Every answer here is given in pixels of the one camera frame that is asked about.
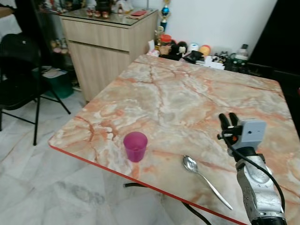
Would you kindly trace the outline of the red lidded jar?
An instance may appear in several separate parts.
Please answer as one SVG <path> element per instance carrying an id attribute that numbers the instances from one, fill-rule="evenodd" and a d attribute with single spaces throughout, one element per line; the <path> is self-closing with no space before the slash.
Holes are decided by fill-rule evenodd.
<path id="1" fill-rule="evenodd" d="M 167 34 L 162 34 L 159 37 L 159 55 L 171 54 L 172 37 Z"/>

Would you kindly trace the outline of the flat red case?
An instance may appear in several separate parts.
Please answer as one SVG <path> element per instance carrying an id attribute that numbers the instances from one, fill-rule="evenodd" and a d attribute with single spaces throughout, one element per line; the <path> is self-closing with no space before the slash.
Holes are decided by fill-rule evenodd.
<path id="1" fill-rule="evenodd" d="M 145 9 L 141 9 L 141 10 L 137 10 L 135 12 L 132 12 L 129 14 L 129 17 L 132 17 L 132 18 L 138 18 L 138 17 L 141 17 L 141 16 L 144 16 L 146 15 L 148 11 L 145 10 Z"/>

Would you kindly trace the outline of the black folding chair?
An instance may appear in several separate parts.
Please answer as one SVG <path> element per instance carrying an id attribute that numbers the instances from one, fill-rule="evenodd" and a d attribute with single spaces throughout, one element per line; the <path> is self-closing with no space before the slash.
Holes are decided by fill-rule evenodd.
<path id="1" fill-rule="evenodd" d="M 48 100 L 60 103 L 68 114 L 71 113 L 42 74 L 41 53 L 37 43 L 22 34 L 3 36 L 0 39 L 0 131 L 5 114 L 30 123 L 30 120 L 10 114 L 9 111 L 15 111 L 34 101 L 36 117 L 31 123 L 34 125 L 33 145 L 36 146 L 40 100 L 45 98 L 46 92 L 53 96 L 48 97 Z"/>

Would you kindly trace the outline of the green storage bin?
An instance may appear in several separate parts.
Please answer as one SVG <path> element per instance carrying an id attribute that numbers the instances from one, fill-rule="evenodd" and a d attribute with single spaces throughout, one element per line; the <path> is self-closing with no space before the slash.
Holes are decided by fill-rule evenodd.
<path id="1" fill-rule="evenodd" d="M 42 66 L 42 73 L 47 69 L 51 69 L 54 67 L 51 66 Z M 52 87 L 52 90 L 57 94 L 57 96 L 61 99 L 67 98 L 73 94 L 74 90 L 72 88 L 72 83 L 68 73 L 66 75 L 62 75 L 60 77 L 56 77 L 53 79 L 48 79 L 44 77 L 44 84 L 49 84 Z"/>

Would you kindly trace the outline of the purple plastic cup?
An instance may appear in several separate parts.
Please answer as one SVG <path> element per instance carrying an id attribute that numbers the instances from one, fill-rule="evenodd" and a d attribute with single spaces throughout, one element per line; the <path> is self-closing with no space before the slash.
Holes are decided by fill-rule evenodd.
<path id="1" fill-rule="evenodd" d="M 137 163 L 144 157 L 148 138 L 144 135 L 144 133 L 131 132 L 124 137 L 123 144 L 126 148 L 126 154 L 129 161 Z"/>

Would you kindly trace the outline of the white paper sheets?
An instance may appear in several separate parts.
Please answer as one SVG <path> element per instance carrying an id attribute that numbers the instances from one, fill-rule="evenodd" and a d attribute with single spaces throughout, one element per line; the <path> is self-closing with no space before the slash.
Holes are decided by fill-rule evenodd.
<path id="1" fill-rule="evenodd" d="M 63 69 L 58 69 L 58 68 L 51 68 L 51 69 L 47 69 L 46 71 L 44 71 L 42 73 L 42 76 L 48 79 L 53 79 L 56 77 L 60 77 L 62 75 L 66 75 L 66 73 L 68 73 L 68 71 L 65 71 Z"/>

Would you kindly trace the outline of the silver metal spoon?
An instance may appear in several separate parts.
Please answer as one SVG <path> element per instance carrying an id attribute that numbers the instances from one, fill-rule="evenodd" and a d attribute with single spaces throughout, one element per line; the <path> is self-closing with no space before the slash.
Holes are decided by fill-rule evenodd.
<path id="1" fill-rule="evenodd" d="M 198 164 L 195 159 L 190 156 L 183 156 L 182 164 L 187 171 L 198 174 L 200 177 L 202 177 L 206 184 L 210 187 L 214 195 L 216 195 L 216 197 L 219 199 L 219 201 L 227 208 L 229 208 L 229 210 L 233 210 L 233 206 L 221 195 L 221 193 L 218 191 L 218 189 L 216 189 L 212 182 L 210 182 L 210 180 L 208 180 L 208 178 L 206 178 L 206 176 L 204 176 L 204 174 L 199 171 Z"/>

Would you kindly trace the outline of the blue and gold trophy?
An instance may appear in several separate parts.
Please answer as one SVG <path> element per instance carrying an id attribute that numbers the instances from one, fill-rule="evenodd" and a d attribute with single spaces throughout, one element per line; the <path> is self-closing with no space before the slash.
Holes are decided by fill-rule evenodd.
<path id="1" fill-rule="evenodd" d="M 171 3 L 171 0 L 163 0 L 163 2 L 164 2 L 164 6 L 161 9 L 161 19 L 159 22 L 159 28 L 161 29 L 162 32 L 165 32 L 167 26 L 167 20 L 171 15 L 171 9 L 169 8 L 169 4 Z"/>

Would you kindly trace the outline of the black plush toy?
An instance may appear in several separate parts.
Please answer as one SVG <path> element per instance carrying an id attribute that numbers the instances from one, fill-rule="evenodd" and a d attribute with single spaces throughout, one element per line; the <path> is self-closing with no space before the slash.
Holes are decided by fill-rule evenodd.
<path id="1" fill-rule="evenodd" d="M 168 58 L 178 61 L 187 53 L 188 44 L 185 41 L 177 42 L 171 41 L 171 51 L 168 54 Z"/>

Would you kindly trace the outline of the large black panel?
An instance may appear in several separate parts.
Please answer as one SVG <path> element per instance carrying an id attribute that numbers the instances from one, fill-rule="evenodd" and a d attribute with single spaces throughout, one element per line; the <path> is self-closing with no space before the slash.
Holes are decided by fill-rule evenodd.
<path id="1" fill-rule="evenodd" d="M 295 60 L 299 35 L 292 23 L 292 0 L 277 0 L 249 58 L 251 73 L 277 81 L 282 88 L 296 132 L 300 132 L 300 73 Z"/>

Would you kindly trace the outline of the black capped bottle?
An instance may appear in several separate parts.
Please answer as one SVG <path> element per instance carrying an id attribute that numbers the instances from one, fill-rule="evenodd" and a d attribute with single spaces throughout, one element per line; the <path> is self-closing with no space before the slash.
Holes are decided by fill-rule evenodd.
<path id="1" fill-rule="evenodd" d="M 241 48 L 234 54 L 233 68 L 238 73 L 246 73 L 248 62 L 248 45 L 243 44 Z"/>

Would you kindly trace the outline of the orange round toy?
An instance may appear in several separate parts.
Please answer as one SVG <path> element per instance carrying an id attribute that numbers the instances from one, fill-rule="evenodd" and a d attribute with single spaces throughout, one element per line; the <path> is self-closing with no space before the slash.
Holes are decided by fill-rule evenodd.
<path id="1" fill-rule="evenodd" d="M 199 47 L 198 52 L 202 53 L 203 56 L 209 56 L 211 47 L 209 45 L 202 45 L 201 47 Z"/>

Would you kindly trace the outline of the light wooden cabinet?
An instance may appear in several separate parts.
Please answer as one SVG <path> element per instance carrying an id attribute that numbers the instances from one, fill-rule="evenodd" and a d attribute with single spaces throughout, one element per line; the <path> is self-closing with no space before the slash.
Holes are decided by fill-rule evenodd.
<path id="1" fill-rule="evenodd" d="M 131 62 L 150 50 L 158 11 L 148 9 L 139 19 L 131 19 L 128 14 L 110 14 L 105 19 L 77 9 L 59 18 L 81 92 L 86 101 L 91 101 Z"/>

